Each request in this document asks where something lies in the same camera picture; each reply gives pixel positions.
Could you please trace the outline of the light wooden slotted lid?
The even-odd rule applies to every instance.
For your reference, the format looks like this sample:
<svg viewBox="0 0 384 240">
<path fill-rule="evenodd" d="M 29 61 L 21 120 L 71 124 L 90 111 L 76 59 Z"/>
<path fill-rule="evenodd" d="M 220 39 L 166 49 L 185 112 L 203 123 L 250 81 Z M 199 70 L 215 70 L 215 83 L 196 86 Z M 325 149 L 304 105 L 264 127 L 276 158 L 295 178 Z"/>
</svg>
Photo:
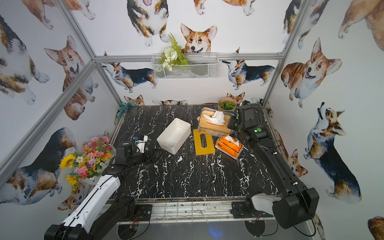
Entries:
<svg viewBox="0 0 384 240">
<path fill-rule="evenodd" d="M 225 112 L 203 110 L 201 115 L 198 117 L 199 127 L 201 130 L 212 130 L 228 134 L 231 131 L 228 128 L 231 116 L 232 115 Z"/>
</svg>

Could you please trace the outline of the yellow wooden slotted lid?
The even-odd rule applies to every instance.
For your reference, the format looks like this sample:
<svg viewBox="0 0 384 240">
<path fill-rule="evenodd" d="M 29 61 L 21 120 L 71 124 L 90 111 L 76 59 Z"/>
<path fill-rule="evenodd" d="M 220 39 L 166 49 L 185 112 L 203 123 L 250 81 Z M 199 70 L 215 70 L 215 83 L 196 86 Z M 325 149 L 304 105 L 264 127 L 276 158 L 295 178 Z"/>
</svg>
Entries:
<svg viewBox="0 0 384 240">
<path fill-rule="evenodd" d="M 213 137 L 193 130 L 195 151 L 197 156 L 210 155 L 215 153 Z"/>
</svg>

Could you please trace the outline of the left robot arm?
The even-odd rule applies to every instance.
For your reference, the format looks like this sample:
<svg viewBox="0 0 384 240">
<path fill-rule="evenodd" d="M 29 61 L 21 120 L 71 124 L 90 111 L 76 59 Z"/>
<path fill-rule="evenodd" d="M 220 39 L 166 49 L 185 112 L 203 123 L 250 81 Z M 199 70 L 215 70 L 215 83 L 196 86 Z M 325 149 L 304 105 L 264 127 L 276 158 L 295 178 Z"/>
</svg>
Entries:
<svg viewBox="0 0 384 240">
<path fill-rule="evenodd" d="M 122 219 L 140 219 L 133 197 L 124 197 L 121 182 L 135 170 L 158 160 L 159 149 L 141 151 L 134 142 L 119 143 L 113 162 L 83 202 L 59 225 L 51 225 L 46 240 L 101 240 Z"/>
</svg>

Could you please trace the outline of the clear plastic tissue box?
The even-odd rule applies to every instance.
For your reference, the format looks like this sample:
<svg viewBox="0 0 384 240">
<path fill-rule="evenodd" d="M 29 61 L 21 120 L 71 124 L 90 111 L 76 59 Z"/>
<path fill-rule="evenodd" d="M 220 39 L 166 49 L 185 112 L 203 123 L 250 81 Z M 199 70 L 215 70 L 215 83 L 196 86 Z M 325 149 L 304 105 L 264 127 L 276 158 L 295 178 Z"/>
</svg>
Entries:
<svg viewBox="0 0 384 240">
<path fill-rule="evenodd" d="M 198 117 L 198 131 L 215 137 L 228 136 L 235 132 L 229 128 L 230 118 L 234 116 L 234 112 L 221 112 L 204 107 Z"/>
</svg>

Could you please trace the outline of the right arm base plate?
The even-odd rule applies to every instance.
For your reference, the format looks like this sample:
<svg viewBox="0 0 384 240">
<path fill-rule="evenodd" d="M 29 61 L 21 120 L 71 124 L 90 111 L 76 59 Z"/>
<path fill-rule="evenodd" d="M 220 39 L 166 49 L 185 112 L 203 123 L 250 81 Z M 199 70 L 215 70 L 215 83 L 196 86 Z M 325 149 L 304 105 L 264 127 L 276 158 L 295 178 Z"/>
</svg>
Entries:
<svg viewBox="0 0 384 240">
<path fill-rule="evenodd" d="M 252 206 L 246 202 L 232 202 L 232 209 L 230 213 L 234 216 L 235 219 L 247 219 L 247 218 L 272 218 L 273 215 L 268 213 L 257 211 Z"/>
</svg>

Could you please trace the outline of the white rectangular tissue box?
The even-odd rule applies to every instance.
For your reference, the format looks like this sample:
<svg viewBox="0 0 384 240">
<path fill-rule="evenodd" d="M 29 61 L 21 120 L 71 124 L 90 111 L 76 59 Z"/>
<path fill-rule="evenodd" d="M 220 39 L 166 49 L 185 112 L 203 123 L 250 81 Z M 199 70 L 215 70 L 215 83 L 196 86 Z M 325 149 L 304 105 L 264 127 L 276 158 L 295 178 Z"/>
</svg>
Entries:
<svg viewBox="0 0 384 240">
<path fill-rule="evenodd" d="M 157 142 L 160 147 L 175 155 L 191 134 L 191 124 L 175 118 L 159 135 Z"/>
</svg>

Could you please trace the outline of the orange tissue pack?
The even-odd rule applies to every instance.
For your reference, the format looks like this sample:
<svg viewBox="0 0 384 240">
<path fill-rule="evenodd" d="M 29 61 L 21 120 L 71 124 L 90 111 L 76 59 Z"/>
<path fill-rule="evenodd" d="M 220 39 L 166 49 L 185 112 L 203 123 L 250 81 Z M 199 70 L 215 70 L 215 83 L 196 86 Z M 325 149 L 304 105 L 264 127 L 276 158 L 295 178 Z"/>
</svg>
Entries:
<svg viewBox="0 0 384 240">
<path fill-rule="evenodd" d="M 243 144 L 236 138 L 232 138 L 227 135 L 221 137 L 216 141 L 215 148 L 225 153 L 229 157 L 237 160 L 241 152 L 243 151 Z"/>
<path fill-rule="evenodd" d="M 212 116 L 209 114 L 203 114 L 203 117 L 209 124 L 224 126 L 226 123 L 225 115 L 223 112 L 216 111 Z"/>
</svg>

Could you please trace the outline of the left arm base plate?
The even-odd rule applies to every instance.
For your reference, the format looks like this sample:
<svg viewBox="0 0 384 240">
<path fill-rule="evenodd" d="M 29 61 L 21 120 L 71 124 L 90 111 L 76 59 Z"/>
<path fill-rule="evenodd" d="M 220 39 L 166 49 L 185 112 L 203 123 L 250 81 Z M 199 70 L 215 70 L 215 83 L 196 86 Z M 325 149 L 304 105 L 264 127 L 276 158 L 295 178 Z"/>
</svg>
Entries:
<svg viewBox="0 0 384 240">
<path fill-rule="evenodd" d="M 153 205 L 149 204 L 140 204 L 129 207 L 125 220 L 132 222 L 149 221 L 151 219 L 152 210 Z"/>
</svg>

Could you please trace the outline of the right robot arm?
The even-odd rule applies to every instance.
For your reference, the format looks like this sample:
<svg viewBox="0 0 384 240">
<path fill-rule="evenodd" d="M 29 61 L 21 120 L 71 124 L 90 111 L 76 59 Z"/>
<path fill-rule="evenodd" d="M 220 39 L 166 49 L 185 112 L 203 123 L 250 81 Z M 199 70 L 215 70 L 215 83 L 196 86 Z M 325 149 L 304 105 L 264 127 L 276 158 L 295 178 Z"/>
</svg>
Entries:
<svg viewBox="0 0 384 240">
<path fill-rule="evenodd" d="M 262 160 L 278 189 L 278 195 L 259 193 L 251 197 L 253 208 L 272 215 L 283 229 L 295 227 L 315 217 L 319 194 L 308 188 L 290 170 L 266 126 L 258 120 L 255 105 L 240 106 L 230 118 L 228 128 L 238 132 L 240 142 Z"/>
</svg>

